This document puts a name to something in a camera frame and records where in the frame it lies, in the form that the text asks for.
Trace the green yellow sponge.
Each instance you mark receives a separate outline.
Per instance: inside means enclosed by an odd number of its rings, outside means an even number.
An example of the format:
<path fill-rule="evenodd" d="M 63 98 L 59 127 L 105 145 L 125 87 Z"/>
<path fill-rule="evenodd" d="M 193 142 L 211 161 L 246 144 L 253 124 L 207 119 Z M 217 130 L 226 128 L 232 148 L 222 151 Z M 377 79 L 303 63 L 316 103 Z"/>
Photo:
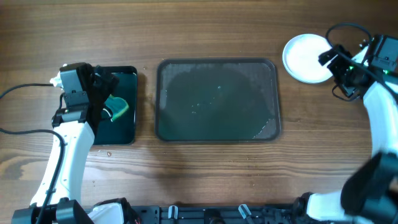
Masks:
<path fill-rule="evenodd" d="M 103 110 L 107 112 L 109 119 L 114 122 L 129 110 L 129 105 L 123 98 L 110 95 L 104 103 Z"/>

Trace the white plate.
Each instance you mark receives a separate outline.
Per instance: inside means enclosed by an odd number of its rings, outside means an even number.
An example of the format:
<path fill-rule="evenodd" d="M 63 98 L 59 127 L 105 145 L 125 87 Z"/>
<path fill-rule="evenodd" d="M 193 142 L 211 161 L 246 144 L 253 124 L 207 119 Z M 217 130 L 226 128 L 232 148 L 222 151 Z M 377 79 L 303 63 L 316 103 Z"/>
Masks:
<path fill-rule="evenodd" d="M 296 80 L 316 84 L 327 81 L 333 75 L 318 56 L 331 49 L 326 39 L 316 34 L 301 34 L 289 40 L 282 52 L 282 63 Z"/>

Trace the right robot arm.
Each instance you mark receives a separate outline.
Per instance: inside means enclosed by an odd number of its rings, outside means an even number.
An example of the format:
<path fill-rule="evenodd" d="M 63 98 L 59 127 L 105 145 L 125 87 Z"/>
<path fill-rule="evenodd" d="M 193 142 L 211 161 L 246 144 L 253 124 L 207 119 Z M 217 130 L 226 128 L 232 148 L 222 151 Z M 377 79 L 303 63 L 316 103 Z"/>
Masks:
<path fill-rule="evenodd" d="M 344 100 L 360 98 L 368 113 L 372 153 L 339 191 L 305 193 L 282 215 L 291 223 L 396 223 L 397 39 L 375 35 L 350 54 L 324 37 L 303 34 L 284 49 L 286 70 L 304 83 L 333 78 Z"/>

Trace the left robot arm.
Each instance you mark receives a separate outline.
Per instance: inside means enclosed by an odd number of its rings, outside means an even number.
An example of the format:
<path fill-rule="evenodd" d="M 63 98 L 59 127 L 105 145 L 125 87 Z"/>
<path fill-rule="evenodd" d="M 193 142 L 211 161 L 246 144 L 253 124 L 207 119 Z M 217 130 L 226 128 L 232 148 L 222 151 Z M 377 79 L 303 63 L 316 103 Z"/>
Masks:
<path fill-rule="evenodd" d="M 52 118 L 52 151 L 44 177 L 28 208 L 16 210 L 13 223 L 59 222 L 69 210 L 72 220 L 91 222 L 79 204 L 85 163 L 94 144 L 106 100 L 119 83 L 107 67 L 74 63 L 51 80 L 63 89 L 64 102 Z"/>

